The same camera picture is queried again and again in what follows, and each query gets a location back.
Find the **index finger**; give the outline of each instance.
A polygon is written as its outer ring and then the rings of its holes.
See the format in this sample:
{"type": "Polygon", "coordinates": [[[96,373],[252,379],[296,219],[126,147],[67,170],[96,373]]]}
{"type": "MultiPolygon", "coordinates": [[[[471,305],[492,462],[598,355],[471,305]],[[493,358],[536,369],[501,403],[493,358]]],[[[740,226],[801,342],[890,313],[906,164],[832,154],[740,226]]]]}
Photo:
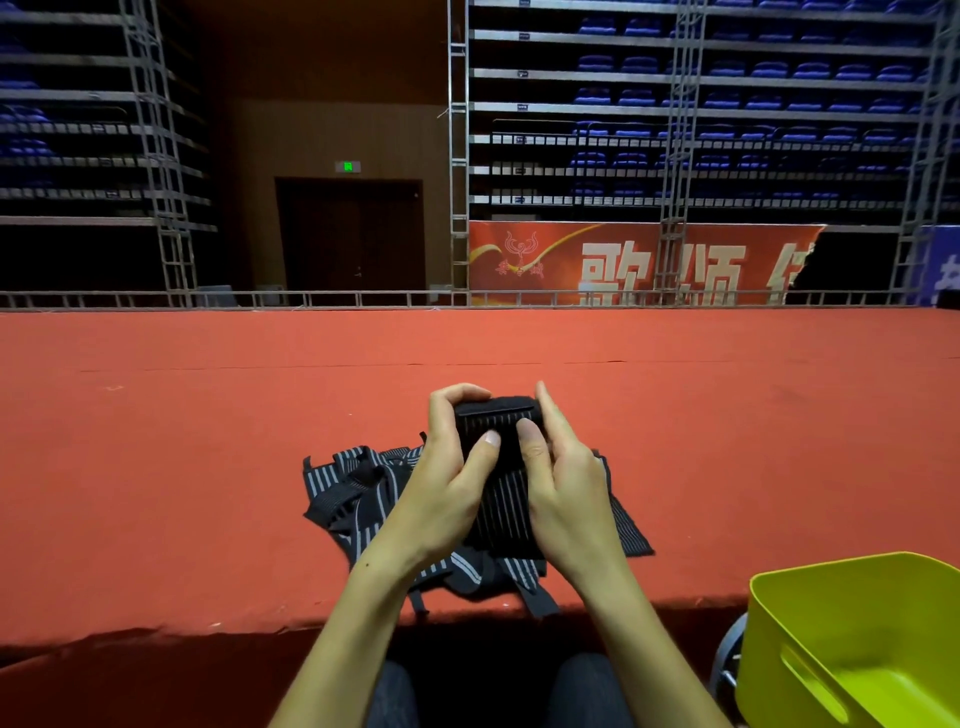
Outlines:
{"type": "Polygon", "coordinates": [[[543,426],[546,428],[547,437],[553,445],[555,454],[562,455],[564,449],[572,447],[579,443],[577,433],[573,427],[566,421],[564,413],[560,407],[550,397],[546,391],[546,384],[542,381],[537,382],[537,401],[540,403],[540,411],[543,413],[543,426]]]}
{"type": "Polygon", "coordinates": [[[455,434],[456,420],[453,417],[453,405],[462,401],[484,401],[491,397],[490,390],[462,382],[451,384],[430,394],[430,408],[427,415],[427,428],[431,437],[441,433],[455,434]]]}

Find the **person's right hand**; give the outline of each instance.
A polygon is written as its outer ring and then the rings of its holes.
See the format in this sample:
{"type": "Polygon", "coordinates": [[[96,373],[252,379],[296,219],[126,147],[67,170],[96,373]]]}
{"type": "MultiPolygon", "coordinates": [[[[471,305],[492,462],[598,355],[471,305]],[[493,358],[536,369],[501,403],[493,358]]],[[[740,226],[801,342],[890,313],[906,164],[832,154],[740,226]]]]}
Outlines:
{"type": "Polygon", "coordinates": [[[516,424],[527,468],[530,522],[547,561],[583,595],[593,580],[629,567],[616,533],[603,463],[577,439],[541,381],[537,401],[549,446],[532,421],[516,424]]]}

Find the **jeans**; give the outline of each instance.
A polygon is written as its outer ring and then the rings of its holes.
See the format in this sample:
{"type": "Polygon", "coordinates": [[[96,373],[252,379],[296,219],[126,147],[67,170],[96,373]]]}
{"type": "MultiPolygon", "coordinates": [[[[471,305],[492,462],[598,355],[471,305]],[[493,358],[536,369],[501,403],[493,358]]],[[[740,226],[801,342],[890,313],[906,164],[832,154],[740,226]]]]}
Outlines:
{"type": "MultiPolygon", "coordinates": [[[[636,728],[604,655],[581,653],[563,663],[547,703],[543,728],[636,728]]],[[[386,662],[373,691],[367,728],[420,728],[409,673],[386,662]]]]}

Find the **person's left hand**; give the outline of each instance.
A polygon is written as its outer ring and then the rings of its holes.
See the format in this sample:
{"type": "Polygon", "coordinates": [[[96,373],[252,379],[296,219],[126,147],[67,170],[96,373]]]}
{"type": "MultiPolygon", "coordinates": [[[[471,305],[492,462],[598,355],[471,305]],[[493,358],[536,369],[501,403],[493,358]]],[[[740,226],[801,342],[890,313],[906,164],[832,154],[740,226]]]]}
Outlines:
{"type": "Polygon", "coordinates": [[[500,435],[487,432],[464,463],[453,405],[490,396],[476,384],[454,384],[430,395],[420,462],[370,545],[386,549],[410,575],[449,556],[473,525],[484,482],[500,454],[500,435]]]}

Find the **red stage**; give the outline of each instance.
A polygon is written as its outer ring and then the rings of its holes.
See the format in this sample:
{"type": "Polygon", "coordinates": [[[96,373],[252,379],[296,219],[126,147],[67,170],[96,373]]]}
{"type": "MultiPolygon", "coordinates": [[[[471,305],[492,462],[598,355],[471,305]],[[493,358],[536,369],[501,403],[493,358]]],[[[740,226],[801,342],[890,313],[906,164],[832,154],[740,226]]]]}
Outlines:
{"type": "Polygon", "coordinates": [[[300,461],[415,445],[427,393],[461,380],[547,382],[657,549],[633,564],[659,606],[877,551],[960,565],[949,311],[13,314],[0,342],[3,645],[323,622],[347,562],[301,516],[300,461]]]}

